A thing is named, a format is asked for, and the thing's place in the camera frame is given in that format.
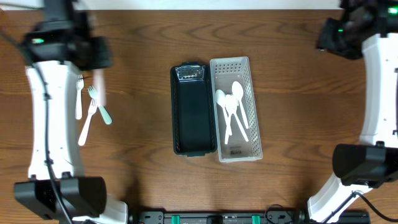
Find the white fork straight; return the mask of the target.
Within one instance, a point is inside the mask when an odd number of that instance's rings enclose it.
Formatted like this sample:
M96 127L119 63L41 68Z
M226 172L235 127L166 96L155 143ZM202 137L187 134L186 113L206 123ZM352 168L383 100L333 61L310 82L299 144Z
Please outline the white fork straight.
M78 76L78 80L76 82L76 111L75 111L75 118L81 119L82 118L82 100L81 100L81 91L84 87L84 79L83 75Z

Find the white fork thick handle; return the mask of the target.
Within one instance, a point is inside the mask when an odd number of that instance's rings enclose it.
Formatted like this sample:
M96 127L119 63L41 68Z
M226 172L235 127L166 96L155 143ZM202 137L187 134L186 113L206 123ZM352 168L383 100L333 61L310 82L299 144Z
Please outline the white fork thick handle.
M109 115L108 111L106 110L106 108L102 105L101 100L100 100L100 95L97 92L97 90L95 89L95 87L89 86L88 93L92 99L96 100L97 107L99 108L99 111L102 115L103 121L107 125L110 125L113 122L113 120L112 120L111 116Z

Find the white fork thin handle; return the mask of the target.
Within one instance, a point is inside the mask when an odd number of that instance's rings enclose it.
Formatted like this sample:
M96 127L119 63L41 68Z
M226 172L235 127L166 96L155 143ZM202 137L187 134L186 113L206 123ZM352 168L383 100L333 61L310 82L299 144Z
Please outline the white fork thin handle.
M86 139L88 137L88 131L90 128L90 123L92 116L96 113L97 110L97 103L95 99L92 99L88 108L88 115L86 118L86 121L84 123L83 129L81 130L81 134L78 140L78 145L79 146L84 146L86 143Z

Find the white plastic spoon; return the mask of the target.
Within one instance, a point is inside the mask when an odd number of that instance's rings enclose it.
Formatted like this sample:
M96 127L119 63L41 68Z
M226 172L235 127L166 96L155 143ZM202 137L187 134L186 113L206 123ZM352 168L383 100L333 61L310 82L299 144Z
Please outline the white plastic spoon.
M239 103L239 107L241 110L241 115L243 117L244 125L245 125L245 128L248 129L249 128L248 119L247 119L246 112L244 110L244 106L243 106L243 102L242 102L242 98L244 96L244 90L243 90L242 85L237 81L233 82L232 92L233 92L233 95L238 99L238 103Z
M244 140L246 142L248 142L249 139L248 139L246 132L240 122L240 119L237 116L238 101L237 101L236 97L234 95L226 95L225 100L226 100L226 110L229 115L228 116L229 127L231 128L231 118L234 116Z
M221 106L224 114L224 120L228 117L225 103L225 93L222 90L216 90L216 103Z
M229 137L232 134L232 130L231 130L231 117L228 116L225 119L225 123L226 123L226 133L225 133L225 137L224 137L224 144L227 145L228 141L229 141Z

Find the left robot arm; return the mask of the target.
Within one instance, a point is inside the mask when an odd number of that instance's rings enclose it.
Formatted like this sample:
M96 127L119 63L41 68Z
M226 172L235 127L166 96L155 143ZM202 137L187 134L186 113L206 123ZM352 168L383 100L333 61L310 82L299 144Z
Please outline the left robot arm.
M103 178L85 175L78 144L76 85L83 72L111 66L106 39L92 36L88 13L73 1L45 1L43 12L17 45L32 94L34 145L28 179L15 183L14 197L44 220L127 223L127 203L107 194Z

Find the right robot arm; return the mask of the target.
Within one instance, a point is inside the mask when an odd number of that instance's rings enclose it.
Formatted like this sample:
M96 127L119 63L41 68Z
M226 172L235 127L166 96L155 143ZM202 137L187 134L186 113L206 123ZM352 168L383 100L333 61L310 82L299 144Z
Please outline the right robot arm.
M341 0L340 8L340 19L326 20L317 49L364 60L364 123L358 144L335 147L332 175L294 223L366 223L347 208L397 180L397 1Z

